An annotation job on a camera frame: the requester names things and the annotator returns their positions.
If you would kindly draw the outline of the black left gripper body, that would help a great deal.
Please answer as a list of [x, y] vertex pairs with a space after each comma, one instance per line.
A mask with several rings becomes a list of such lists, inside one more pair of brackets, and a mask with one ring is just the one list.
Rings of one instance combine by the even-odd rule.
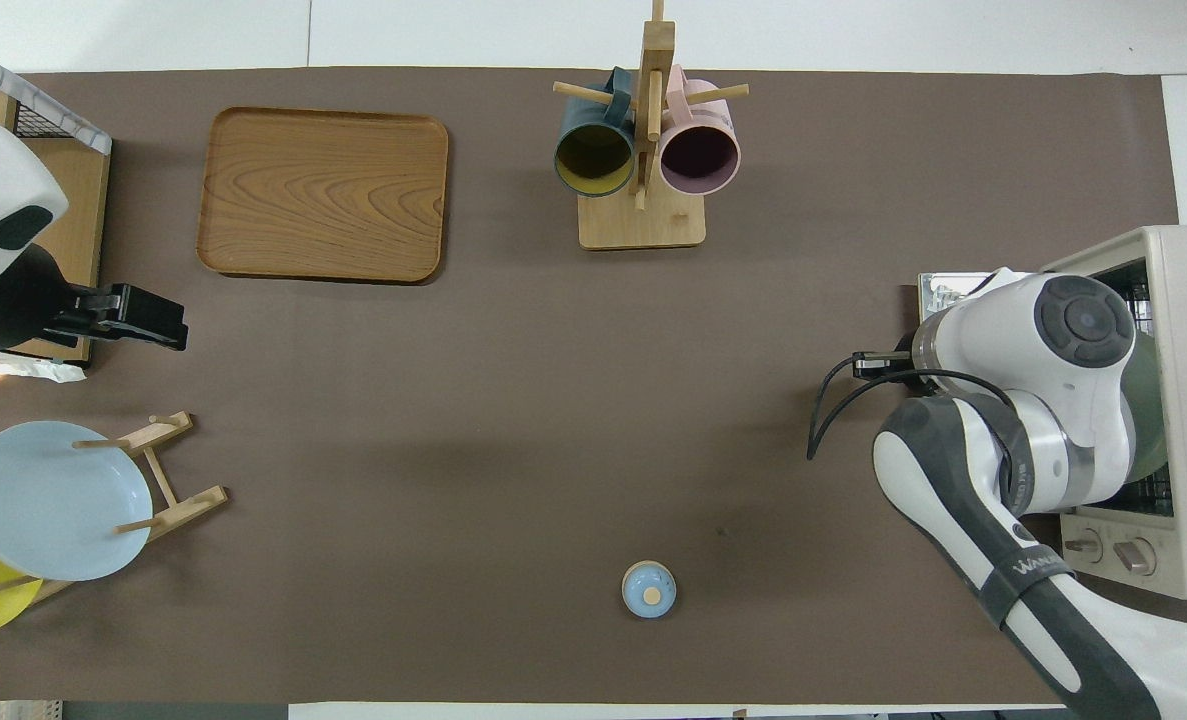
[[72, 338], [50, 325], [72, 307], [72, 288], [43, 247], [28, 246], [0, 274], [0, 351], [28, 340], [71, 346]]

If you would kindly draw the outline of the metal oven rack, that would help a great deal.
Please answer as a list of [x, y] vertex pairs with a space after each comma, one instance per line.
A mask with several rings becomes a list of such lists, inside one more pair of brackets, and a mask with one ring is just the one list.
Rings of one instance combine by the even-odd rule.
[[[1134, 336], [1136, 336], [1137, 331], [1153, 336], [1154, 314], [1149, 297], [1149, 286], [1147, 286], [1145, 281], [1128, 283], [1126, 289], [1123, 291], [1123, 297], [1128, 304], [1128, 310], [1131, 310]], [[1119, 496], [1123, 498], [1124, 505], [1136, 512], [1163, 516], [1173, 514], [1169, 471], [1166, 469], [1166, 464], [1163, 469], [1157, 470], [1150, 477], [1137, 482], [1128, 482]]]

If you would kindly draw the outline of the dark teal mug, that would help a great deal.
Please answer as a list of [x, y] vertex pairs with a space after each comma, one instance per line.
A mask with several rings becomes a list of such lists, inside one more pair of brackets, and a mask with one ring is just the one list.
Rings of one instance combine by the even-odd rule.
[[608, 102], [566, 100], [553, 152], [556, 173], [575, 193], [603, 197], [630, 181], [637, 167], [637, 111], [630, 70], [615, 66], [597, 90]]

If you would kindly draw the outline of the small blue call bell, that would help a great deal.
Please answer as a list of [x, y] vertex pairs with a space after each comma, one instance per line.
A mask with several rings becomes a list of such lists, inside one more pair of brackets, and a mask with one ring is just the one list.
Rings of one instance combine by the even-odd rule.
[[654, 560], [634, 562], [621, 580], [621, 600], [635, 618], [665, 618], [677, 603], [677, 582], [666, 566]]

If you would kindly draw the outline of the light blue plate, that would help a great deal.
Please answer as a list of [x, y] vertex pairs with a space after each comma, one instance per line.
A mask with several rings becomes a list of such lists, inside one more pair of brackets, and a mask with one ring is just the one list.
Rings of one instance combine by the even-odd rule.
[[89, 582], [148, 543], [148, 480], [122, 448], [68, 421], [0, 432], [0, 561], [23, 574]]

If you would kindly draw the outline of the wooden plate rack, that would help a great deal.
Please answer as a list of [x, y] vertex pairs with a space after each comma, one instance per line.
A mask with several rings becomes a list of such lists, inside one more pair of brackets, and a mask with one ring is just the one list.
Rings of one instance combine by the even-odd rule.
[[[154, 516], [153, 520], [145, 523], [150, 528], [150, 539], [144, 548], [155, 539], [167, 536], [169, 533], [186, 527], [193, 520], [203, 518], [204, 515], [212, 512], [228, 501], [226, 488], [222, 486], [208, 488], [205, 491], [188, 497], [177, 495], [169, 474], [165, 474], [158, 454], [159, 447], [182, 437], [192, 427], [192, 416], [186, 410], [180, 410], [180, 413], [167, 415], [151, 415], [145, 427], [131, 431], [125, 437], [104, 437], [104, 434], [99, 433], [100, 437], [103, 437], [99, 441], [99, 446], [122, 448], [133, 461], [137, 461], [137, 466], [148, 480]], [[43, 580], [43, 588], [34, 597], [34, 603], [49, 600], [53, 594], [71, 587], [72, 584], [82, 584], [59, 582], [59, 580], [28, 575], [23, 575], [21, 580], [30, 582], [32, 579]]]

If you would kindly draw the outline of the brown table mat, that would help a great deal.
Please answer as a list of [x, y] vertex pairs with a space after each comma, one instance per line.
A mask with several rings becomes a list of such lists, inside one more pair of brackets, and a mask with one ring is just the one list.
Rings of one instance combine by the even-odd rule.
[[[1178, 219], [1149, 76], [713, 72], [740, 176], [694, 249], [585, 251], [556, 69], [34, 74], [114, 138], [101, 278], [186, 306], [183, 352], [0, 380], [0, 431], [186, 410], [161, 461], [229, 501], [0, 629], [0, 700], [977, 705], [1053, 694], [896, 514], [869, 442], [805, 457], [837, 359], [921, 272], [1037, 268]], [[212, 119], [427, 114], [427, 283], [226, 278], [195, 251]], [[634, 562], [665, 618], [626, 610]]]

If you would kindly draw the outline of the wooden tray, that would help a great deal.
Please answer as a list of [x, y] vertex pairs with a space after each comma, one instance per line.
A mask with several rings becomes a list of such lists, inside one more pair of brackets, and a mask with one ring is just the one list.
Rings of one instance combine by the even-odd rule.
[[429, 282], [447, 168], [450, 133], [429, 115], [227, 108], [208, 136], [197, 259], [231, 278]]

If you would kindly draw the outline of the pale green plate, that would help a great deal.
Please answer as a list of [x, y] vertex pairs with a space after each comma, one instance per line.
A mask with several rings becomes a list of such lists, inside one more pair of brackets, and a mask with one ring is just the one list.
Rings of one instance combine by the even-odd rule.
[[1164, 437], [1163, 388], [1153, 336], [1136, 332], [1134, 351], [1121, 380], [1125, 407], [1134, 421], [1134, 459], [1126, 482], [1142, 480], [1168, 461]]

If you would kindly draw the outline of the pink mug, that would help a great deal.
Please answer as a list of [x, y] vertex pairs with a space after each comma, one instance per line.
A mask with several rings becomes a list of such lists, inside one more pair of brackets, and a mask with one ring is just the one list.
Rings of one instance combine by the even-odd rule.
[[741, 164], [734, 114], [725, 98], [692, 102], [690, 95], [716, 90], [706, 79], [690, 79], [679, 64], [669, 69], [665, 90], [658, 167], [677, 192], [703, 196], [734, 181]]

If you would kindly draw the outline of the glass oven door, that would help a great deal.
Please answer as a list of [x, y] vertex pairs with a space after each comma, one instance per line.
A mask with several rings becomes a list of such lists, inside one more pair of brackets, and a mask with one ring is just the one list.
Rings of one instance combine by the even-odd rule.
[[948, 310], [964, 299], [972, 295], [980, 287], [990, 287], [995, 282], [997, 273], [1001, 273], [1001, 283], [1014, 282], [1022, 278], [1013, 270], [1001, 268], [999, 272], [929, 272], [918, 274], [918, 320], [926, 323], [931, 316], [937, 316], [942, 310]]

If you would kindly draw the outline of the wooden mug tree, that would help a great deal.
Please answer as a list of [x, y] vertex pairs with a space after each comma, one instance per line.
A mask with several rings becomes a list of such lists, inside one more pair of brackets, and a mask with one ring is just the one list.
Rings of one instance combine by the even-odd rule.
[[[584, 250], [683, 249], [699, 246], [706, 238], [704, 209], [706, 197], [712, 193], [693, 196], [677, 192], [664, 181], [658, 167], [665, 90], [669, 69], [677, 64], [677, 26], [666, 17], [666, 0], [650, 1], [650, 17], [645, 20], [640, 42], [639, 66], [630, 72], [631, 108], [637, 111], [637, 167], [630, 181], [616, 193], [603, 197], [575, 193], [578, 240]], [[556, 82], [552, 90], [564, 96], [565, 104], [569, 97], [608, 102], [611, 96], [597, 90], [605, 82], [601, 85]], [[734, 98], [748, 94], [748, 85], [717, 87], [716, 90], [690, 95], [688, 100], [725, 98], [730, 104]]]

